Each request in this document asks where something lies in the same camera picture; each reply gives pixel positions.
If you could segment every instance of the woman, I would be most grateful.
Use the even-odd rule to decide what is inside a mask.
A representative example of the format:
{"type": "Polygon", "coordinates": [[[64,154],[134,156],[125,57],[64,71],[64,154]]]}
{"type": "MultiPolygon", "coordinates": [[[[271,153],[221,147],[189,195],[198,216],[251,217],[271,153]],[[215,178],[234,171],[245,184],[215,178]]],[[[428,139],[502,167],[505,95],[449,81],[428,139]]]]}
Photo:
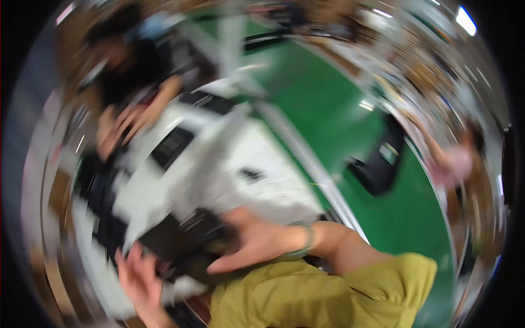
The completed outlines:
{"type": "Polygon", "coordinates": [[[448,191],[459,191],[460,197],[461,184],[469,179],[473,168],[480,164],[480,155],[485,143],[479,125],[471,119],[465,120],[466,127],[457,137],[458,144],[443,150],[415,114],[408,111],[402,113],[423,134],[431,156],[425,164],[432,181],[448,191]]]}
{"type": "MultiPolygon", "coordinates": [[[[210,327],[410,327],[433,285],[433,260],[379,252],[337,223],[279,226],[244,207],[226,212],[223,220],[238,231],[240,250],[210,264],[208,273],[279,259],[216,287],[210,327]],[[326,258],[335,275],[298,257],[282,257],[305,252],[326,258]]],[[[137,244],[126,259],[117,251],[122,288],[148,328],[176,327],[161,307],[156,259],[141,253],[137,244]]]]}
{"type": "Polygon", "coordinates": [[[182,85],[181,77],[169,75],[169,67],[153,42],[125,38],[125,33],[139,21],[138,8],[130,5],[95,24],[86,36],[88,51],[97,61],[106,61],[100,76],[105,107],[97,135],[101,157],[107,157],[116,145],[118,138],[108,138],[110,132],[120,137],[129,130],[123,136],[125,143],[140,129],[152,126],[182,85]],[[132,102],[140,92],[149,97],[132,102]]]}

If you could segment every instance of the black hair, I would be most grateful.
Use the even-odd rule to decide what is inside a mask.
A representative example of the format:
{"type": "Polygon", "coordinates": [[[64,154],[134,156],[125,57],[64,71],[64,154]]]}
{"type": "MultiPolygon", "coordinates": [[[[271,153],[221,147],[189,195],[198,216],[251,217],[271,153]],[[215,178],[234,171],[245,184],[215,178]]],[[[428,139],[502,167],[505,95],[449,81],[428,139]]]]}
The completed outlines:
{"type": "Polygon", "coordinates": [[[84,38],[86,46],[104,39],[121,37],[142,20],[140,5],[131,3],[115,11],[109,18],[93,25],[84,38]]]}
{"type": "Polygon", "coordinates": [[[465,127],[467,131],[470,131],[470,133],[472,134],[472,141],[474,143],[474,147],[476,147],[476,150],[480,155],[483,155],[485,152],[485,138],[483,137],[483,130],[481,129],[481,125],[477,121],[472,120],[471,118],[466,118],[465,127]]]}

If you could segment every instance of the green table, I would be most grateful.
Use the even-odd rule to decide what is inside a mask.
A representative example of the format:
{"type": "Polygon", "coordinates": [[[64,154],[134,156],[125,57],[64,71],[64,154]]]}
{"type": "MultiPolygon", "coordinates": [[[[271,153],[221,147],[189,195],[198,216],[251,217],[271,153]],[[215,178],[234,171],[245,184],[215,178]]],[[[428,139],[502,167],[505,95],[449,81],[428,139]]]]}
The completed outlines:
{"type": "MultiPolygon", "coordinates": [[[[207,8],[189,17],[216,12],[207,8]]],[[[217,40],[218,19],[194,24],[217,40]]],[[[250,20],[246,36],[267,31],[250,20]]],[[[345,169],[344,160],[367,157],[384,130],[381,111],[359,106],[364,94],[334,66],[295,41],[247,51],[244,64],[327,171],[342,176],[337,186],[370,244],[380,251],[417,252],[437,261],[434,286],[414,327],[449,326],[455,285],[453,250],[446,219],[416,154],[407,149],[389,193],[371,196],[345,169]]],[[[317,194],[328,207],[322,194],[317,194]]]]}

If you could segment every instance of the black bag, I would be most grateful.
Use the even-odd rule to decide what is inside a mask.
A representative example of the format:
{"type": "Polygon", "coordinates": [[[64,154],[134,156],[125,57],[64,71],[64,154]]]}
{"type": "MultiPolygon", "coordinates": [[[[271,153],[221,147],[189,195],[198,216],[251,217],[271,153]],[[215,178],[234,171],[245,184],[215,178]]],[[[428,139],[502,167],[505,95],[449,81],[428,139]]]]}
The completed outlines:
{"type": "Polygon", "coordinates": [[[386,132],[366,162],[354,158],[348,164],[350,172],[373,196],[390,190],[405,148],[405,130],[401,124],[391,114],[384,121],[386,132]]]}

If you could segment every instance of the hand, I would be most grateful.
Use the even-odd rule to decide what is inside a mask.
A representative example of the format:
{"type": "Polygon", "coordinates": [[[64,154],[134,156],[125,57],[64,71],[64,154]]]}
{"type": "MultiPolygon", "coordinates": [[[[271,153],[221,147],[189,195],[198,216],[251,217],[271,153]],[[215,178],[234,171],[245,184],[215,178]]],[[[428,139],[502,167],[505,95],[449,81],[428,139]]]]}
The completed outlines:
{"type": "Polygon", "coordinates": [[[152,254],[142,257],[143,247],[135,242],[127,259],[120,249],[115,253],[119,281],[126,296],[133,302],[139,318],[146,326],[156,326],[166,318],[161,307],[162,280],[155,275],[156,257],[152,254]]]}
{"type": "Polygon", "coordinates": [[[245,207],[225,213],[223,220],[239,233],[240,249],[210,264],[206,270],[209,274],[230,272],[273,260],[284,253],[303,248],[307,242],[304,228],[285,227],[265,221],[245,207]]]}
{"type": "Polygon", "coordinates": [[[422,126],[421,121],[419,120],[419,117],[417,117],[416,114],[411,113],[404,109],[400,109],[399,111],[403,116],[405,116],[409,121],[411,121],[416,127],[420,128],[422,126]]]}
{"type": "Polygon", "coordinates": [[[161,113],[162,109],[159,110],[152,105],[149,107],[145,105],[129,105],[126,107],[115,122],[115,128],[118,129],[120,135],[123,134],[129,126],[132,126],[122,143],[128,142],[142,128],[150,128],[153,126],[159,119],[161,113]]]}
{"type": "Polygon", "coordinates": [[[100,158],[106,161],[115,149],[120,134],[113,129],[113,106],[108,106],[104,113],[99,117],[99,128],[97,130],[97,151],[100,158]]]}

